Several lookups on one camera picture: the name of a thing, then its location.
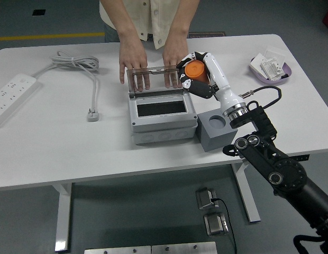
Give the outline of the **person's left hand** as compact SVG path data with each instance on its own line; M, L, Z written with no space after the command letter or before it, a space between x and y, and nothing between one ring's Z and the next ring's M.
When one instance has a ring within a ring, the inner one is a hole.
M183 58L188 55L188 44L186 38L168 38L162 53L164 66L177 66ZM172 85L174 88L179 87L175 74L165 74L165 87Z

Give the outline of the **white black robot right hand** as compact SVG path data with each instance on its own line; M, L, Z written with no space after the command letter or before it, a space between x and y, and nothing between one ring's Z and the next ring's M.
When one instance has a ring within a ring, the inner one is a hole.
M210 84L197 81L188 76L188 64L193 60L199 60L206 69L206 74L209 77ZM215 57L209 52L193 52L188 54L177 65L179 70L178 77L183 88L201 98L209 99L212 96L221 103L221 112L225 116L229 116L234 112L240 114L246 113L247 106L244 100L236 95L230 87L230 84L224 74L224 71L218 64Z

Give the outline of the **person's right hand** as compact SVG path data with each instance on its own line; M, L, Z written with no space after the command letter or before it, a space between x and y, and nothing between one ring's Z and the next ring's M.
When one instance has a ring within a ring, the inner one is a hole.
M125 70L141 69L148 66L147 54L139 38L124 38L120 40L119 79L125 83Z

